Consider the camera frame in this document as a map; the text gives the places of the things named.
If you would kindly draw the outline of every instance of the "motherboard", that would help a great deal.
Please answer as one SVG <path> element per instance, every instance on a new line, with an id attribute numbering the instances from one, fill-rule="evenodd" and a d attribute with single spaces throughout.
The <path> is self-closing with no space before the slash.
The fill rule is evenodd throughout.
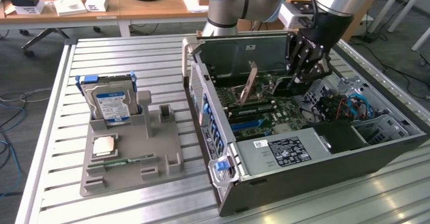
<path id="1" fill-rule="evenodd" d="M 269 92 L 275 79 L 271 74 L 256 75 L 252 91 L 243 105 L 240 97 L 245 84 L 216 88 L 236 141 L 300 130 L 308 122 L 315 121 L 312 115 L 309 118 L 304 117 L 299 104 L 291 97 L 273 96 Z"/>

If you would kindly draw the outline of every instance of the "red cable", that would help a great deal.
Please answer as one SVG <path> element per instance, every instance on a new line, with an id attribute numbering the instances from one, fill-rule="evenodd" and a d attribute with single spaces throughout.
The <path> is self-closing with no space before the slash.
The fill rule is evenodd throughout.
<path id="1" fill-rule="evenodd" d="M 340 102 L 339 102 L 337 113 L 336 113 L 336 119 L 337 119 L 337 117 L 339 117 L 339 111 L 340 111 L 340 106 L 341 106 L 341 102 L 343 102 L 343 100 L 345 100 L 345 98 L 341 98 L 341 100 L 340 100 Z"/>

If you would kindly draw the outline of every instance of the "sticker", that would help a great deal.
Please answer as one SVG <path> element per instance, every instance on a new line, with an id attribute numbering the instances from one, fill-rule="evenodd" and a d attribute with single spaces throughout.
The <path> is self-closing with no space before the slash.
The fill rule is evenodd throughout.
<path id="1" fill-rule="evenodd" d="M 255 147 L 267 147 L 267 140 L 253 141 Z"/>
<path id="2" fill-rule="evenodd" d="M 253 110 L 248 110 L 248 111 L 241 111 L 241 112 L 237 113 L 237 115 L 247 114 L 247 113 L 251 113 L 251 112 L 256 112 L 256 110 L 253 109 Z"/>
<path id="3" fill-rule="evenodd" d="M 124 99 L 124 92 L 113 92 L 96 95 L 102 118 L 108 122 L 120 122 L 129 118 L 128 106 L 122 102 Z"/>
<path id="4" fill-rule="evenodd" d="M 297 137 L 269 142 L 268 146 L 280 167 L 311 160 Z"/>
<path id="5" fill-rule="evenodd" d="M 116 16 L 97 16 L 96 19 L 116 19 Z"/>
<path id="6" fill-rule="evenodd" d="M 264 110 L 268 110 L 268 109 L 271 109 L 271 105 L 263 106 L 263 107 L 259 107 L 257 108 L 259 111 L 264 111 Z"/>

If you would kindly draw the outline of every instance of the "office chair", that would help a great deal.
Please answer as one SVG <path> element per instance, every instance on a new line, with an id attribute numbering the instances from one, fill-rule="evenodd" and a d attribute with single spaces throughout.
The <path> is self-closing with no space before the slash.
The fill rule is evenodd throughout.
<path id="1" fill-rule="evenodd" d="M 96 26 L 92 27 L 92 30 L 96 32 L 96 33 L 100 33 L 101 32 L 101 29 Z M 26 57 L 32 57 L 34 56 L 34 52 L 30 51 L 30 50 L 26 50 L 33 44 L 36 44 L 44 37 L 46 37 L 50 33 L 58 33 L 61 35 L 61 37 L 64 39 L 69 39 L 68 35 L 62 32 L 62 30 L 60 28 L 48 28 L 45 29 L 44 31 L 41 31 L 41 33 L 34 37 L 32 38 L 30 41 L 26 42 L 26 44 L 21 47 L 22 49 L 22 53 Z M 20 29 L 20 34 L 26 36 L 29 33 L 26 30 L 22 30 Z"/>

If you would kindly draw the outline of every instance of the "green circuit board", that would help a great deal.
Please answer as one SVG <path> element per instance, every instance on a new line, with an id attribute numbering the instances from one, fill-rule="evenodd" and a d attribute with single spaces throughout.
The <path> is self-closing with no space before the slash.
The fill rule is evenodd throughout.
<path id="1" fill-rule="evenodd" d="M 285 131 L 300 130 L 308 123 L 309 119 L 305 119 L 300 113 L 299 105 L 292 98 L 275 97 L 259 90 L 257 86 L 255 91 L 249 94 L 244 106 L 239 107 L 241 89 L 243 87 L 240 86 L 216 88 L 217 96 L 225 110 L 225 116 L 229 121 L 233 121 L 231 126 L 240 124 L 241 118 L 245 119 L 244 122 L 263 119 L 260 126 L 247 127 L 237 130 L 232 128 L 236 141 L 273 135 Z M 260 108 L 265 109 L 261 113 L 255 111 Z M 244 117 L 235 115 L 240 114 L 240 112 L 244 112 Z"/>

